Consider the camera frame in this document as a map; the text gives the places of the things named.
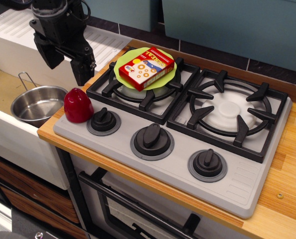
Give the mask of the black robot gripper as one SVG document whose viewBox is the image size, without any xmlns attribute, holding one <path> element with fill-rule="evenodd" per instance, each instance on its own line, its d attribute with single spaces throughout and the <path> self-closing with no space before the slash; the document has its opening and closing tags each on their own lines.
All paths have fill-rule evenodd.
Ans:
<svg viewBox="0 0 296 239">
<path fill-rule="evenodd" d="M 29 25 L 35 30 L 34 42 L 50 69 L 64 57 L 70 64 L 78 86 L 95 75 L 93 50 L 84 38 L 90 7 L 84 0 L 34 0 L 31 10 L 35 17 Z"/>
</svg>

